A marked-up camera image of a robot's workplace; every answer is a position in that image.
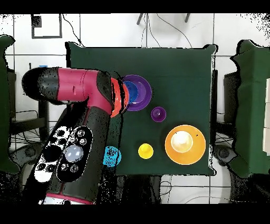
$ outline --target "cup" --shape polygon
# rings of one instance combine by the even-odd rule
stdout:
[[[155,122],[162,122],[166,118],[166,111],[162,107],[155,107],[151,112],[151,118]]]
[[[171,138],[171,146],[176,152],[185,153],[193,146],[192,136],[188,132],[178,131]]]
[[[154,150],[153,147],[147,143],[143,143],[138,150],[139,156],[145,160],[153,156]]]

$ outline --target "table leg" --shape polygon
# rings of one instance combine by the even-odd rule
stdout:
[[[190,16],[190,13],[188,13],[188,14],[187,14],[186,19],[185,19],[185,23],[187,23],[187,22],[188,22],[188,18],[189,18],[189,16]]]
[[[143,15],[143,13],[140,13],[140,16],[139,16],[138,21],[137,21],[137,25],[139,25],[139,24],[140,24],[140,22],[141,22],[141,18],[142,18],[142,15]]]

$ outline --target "green tablecloth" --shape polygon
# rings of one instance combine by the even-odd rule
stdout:
[[[263,152],[266,79],[270,78],[270,52],[250,40],[240,41],[232,57],[241,77],[237,90],[238,156],[230,162],[233,171],[242,178],[253,173],[268,174],[270,156]]]
[[[213,175],[208,167],[211,55],[216,47],[204,49],[81,48],[67,43],[67,66],[99,69],[115,76],[137,74],[152,87],[152,100],[141,111],[126,111],[110,120],[107,145],[117,147],[122,159],[117,175],[192,174]],[[167,112],[155,123],[151,110],[161,106]],[[203,157],[192,165],[174,163],[165,152],[165,138],[178,125],[193,125],[205,136]],[[149,143],[153,156],[138,155],[142,143]]]
[[[13,37],[8,35],[0,35],[0,171],[8,173],[18,173],[19,167],[13,163],[8,157],[9,149],[9,87],[7,77],[7,63],[5,59],[5,50],[8,46],[15,42]]]

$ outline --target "floor tile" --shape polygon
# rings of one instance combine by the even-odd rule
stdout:
[[[213,188],[213,187],[211,187],[211,189],[210,189],[210,204],[229,203],[229,199],[230,199],[230,188]]]
[[[171,183],[171,180],[172,180],[172,176],[171,175],[163,175],[161,177],[160,185],[161,186],[169,186],[170,183]]]
[[[209,177],[204,175],[174,175],[172,186],[209,186]]]
[[[218,160],[212,157],[212,166],[216,175],[210,177],[211,186],[230,186],[230,173],[226,166],[220,166]]]
[[[80,19],[79,14],[65,14],[74,29],[74,33],[80,38]],[[66,54],[65,42],[72,41],[78,43],[77,38],[72,32],[70,24],[62,18],[62,38],[53,39],[32,39],[31,16],[22,14],[17,17],[15,14],[15,54]],[[37,29],[39,35],[54,35],[57,27],[59,27],[58,14],[41,14],[41,28]]]
[[[168,204],[169,192],[170,192],[169,186],[160,187],[160,198],[162,204]]]
[[[185,23],[186,13],[160,13],[162,19],[181,30],[189,39],[193,48],[202,48],[213,42],[213,13],[192,13]],[[82,14],[81,35],[85,46],[135,47],[146,46],[146,27],[142,18],[139,25],[139,13],[134,14]],[[175,28],[162,21],[156,13],[149,13],[147,46],[163,48],[190,48],[186,38]]]
[[[13,14],[0,14],[0,36],[13,36]],[[13,46],[6,49],[6,54],[13,54]]]
[[[15,72],[17,75],[16,78],[16,111],[23,110],[36,110],[38,111],[38,102],[26,96],[22,89],[22,77],[29,71],[29,63],[31,63],[32,68],[39,66],[48,66],[48,67],[66,67],[66,58],[65,56],[48,56],[48,55],[39,55],[39,56],[15,56]],[[64,110],[65,106],[56,106],[49,104],[49,120],[58,120],[60,114]],[[18,114],[17,120],[24,120],[34,118],[34,113],[21,113]]]
[[[240,40],[252,40],[260,46],[270,45],[269,19],[263,17],[263,14],[254,13],[215,13],[217,55],[235,55]]]
[[[170,194],[161,196],[162,203],[167,204],[208,204],[209,187],[191,188],[191,187],[172,187]]]
[[[215,68],[218,70],[217,112],[224,113],[224,75],[237,71],[236,65],[229,57],[216,57]],[[217,114],[217,120],[224,121],[224,115]]]

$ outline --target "cable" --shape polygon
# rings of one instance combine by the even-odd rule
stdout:
[[[222,143],[222,142],[229,142],[229,141],[232,141],[233,139],[229,139],[229,140],[226,140],[226,141],[221,141],[221,142],[216,142],[216,143]]]
[[[18,112],[16,112],[16,113],[23,113],[23,112],[36,112],[36,117],[38,118],[38,113],[37,113],[37,111],[36,110],[24,110],[24,111],[18,111]]]
[[[181,30],[179,30],[179,29],[177,29],[176,27],[174,27],[173,25],[171,25],[170,23],[168,23],[170,26],[172,26],[173,28],[175,28],[176,30],[178,30],[180,33],[182,33],[183,35],[184,35],[184,33],[181,31]],[[186,37],[186,35],[184,35],[185,36],[185,38],[187,39],[187,41],[188,41],[188,43],[189,43],[189,45],[191,46],[191,43],[189,42],[189,40],[188,40],[188,38]]]
[[[223,138],[223,137],[221,137],[220,135],[218,135],[217,133],[216,133],[216,135],[218,136],[218,137],[220,137],[221,139],[223,139],[224,141],[221,141],[221,142],[227,142],[228,143],[228,141],[232,141],[232,140],[234,140],[233,138],[229,138],[229,139],[225,139],[225,138]]]
[[[36,129],[35,129],[36,135],[40,138],[39,134],[37,133]]]
[[[193,199],[196,199],[196,198],[217,198],[217,199],[225,199],[225,200],[234,201],[234,202],[252,202],[252,203],[256,203],[256,201],[236,201],[236,200],[232,200],[232,199],[228,199],[228,198],[219,198],[219,197],[212,197],[212,196],[198,196],[198,197],[195,197],[195,198],[192,198],[192,199],[188,200],[185,204],[187,204],[188,202],[190,202],[190,201],[192,201]]]
[[[146,29],[146,21],[145,21],[145,19],[144,19],[144,18],[145,18],[145,16],[146,16],[146,14],[144,14],[144,17],[143,17],[145,27],[144,27],[144,29],[143,29],[143,31],[142,31],[142,36],[141,36],[141,48],[142,48],[142,39],[143,39],[143,34],[144,34],[145,29]]]
[[[63,19],[64,19],[66,22],[68,22],[68,23],[70,24],[71,29],[72,29],[72,32],[73,32],[74,36],[77,38],[78,42],[79,42],[83,47],[85,47],[85,46],[82,44],[81,40],[80,40],[80,39],[76,36],[76,34],[74,33],[74,29],[73,29],[73,26],[71,25],[71,23],[70,23],[68,20],[65,19],[64,14],[62,14],[62,15],[63,15]]]
[[[21,143],[21,144],[28,144],[27,142],[11,142],[11,143]]]
[[[18,138],[18,137],[16,139],[23,140],[23,141],[30,143],[30,144],[37,142],[37,141],[32,141],[32,140],[29,140],[30,142],[28,142],[27,140],[24,140],[23,138]]]
[[[148,16],[148,22],[149,22],[149,30],[150,30],[150,33],[151,33],[152,37],[154,38],[154,36],[153,36],[153,34],[152,34],[152,31],[151,31],[151,26],[150,26],[149,16]]]
[[[50,127],[50,128],[52,128],[51,130],[49,130],[49,132],[51,132],[52,130],[53,130],[53,128],[54,128],[55,126],[53,126],[53,127]]]
[[[19,137],[23,138],[23,136],[21,136],[20,134],[18,134]],[[27,139],[29,138],[39,138],[39,137],[27,137]]]
[[[37,142],[35,142],[35,141],[30,141],[30,142],[29,142],[29,141],[26,139],[24,132],[23,132],[23,136],[24,136],[26,142],[28,142],[28,143],[30,143],[30,144],[32,144],[32,143],[37,143]]]
[[[171,183],[170,183],[169,181],[161,181],[160,184],[161,184],[161,183],[164,183],[164,182],[167,182],[167,183],[170,184],[170,190],[169,190],[167,193],[161,194],[160,196],[170,193],[170,191],[171,191],[171,189],[172,189]]]

